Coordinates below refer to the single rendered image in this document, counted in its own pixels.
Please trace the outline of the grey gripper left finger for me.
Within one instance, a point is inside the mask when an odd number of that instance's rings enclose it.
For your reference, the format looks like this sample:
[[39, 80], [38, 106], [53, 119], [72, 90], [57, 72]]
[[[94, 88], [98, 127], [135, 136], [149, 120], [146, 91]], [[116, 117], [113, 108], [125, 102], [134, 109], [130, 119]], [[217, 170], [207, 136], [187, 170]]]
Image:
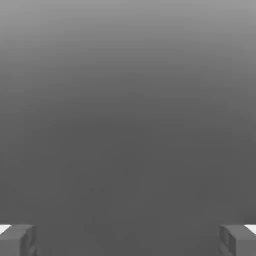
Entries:
[[0, 225], [0, 256], [38, 256], [37, 226]]

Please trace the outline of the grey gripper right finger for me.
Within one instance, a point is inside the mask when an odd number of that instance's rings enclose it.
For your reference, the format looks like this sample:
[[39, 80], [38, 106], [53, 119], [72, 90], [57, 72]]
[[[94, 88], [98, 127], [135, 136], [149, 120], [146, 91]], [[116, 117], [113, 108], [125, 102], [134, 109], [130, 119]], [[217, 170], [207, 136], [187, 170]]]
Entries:
[[256, 224], [221, 225], [218, 256], [256, 256]]

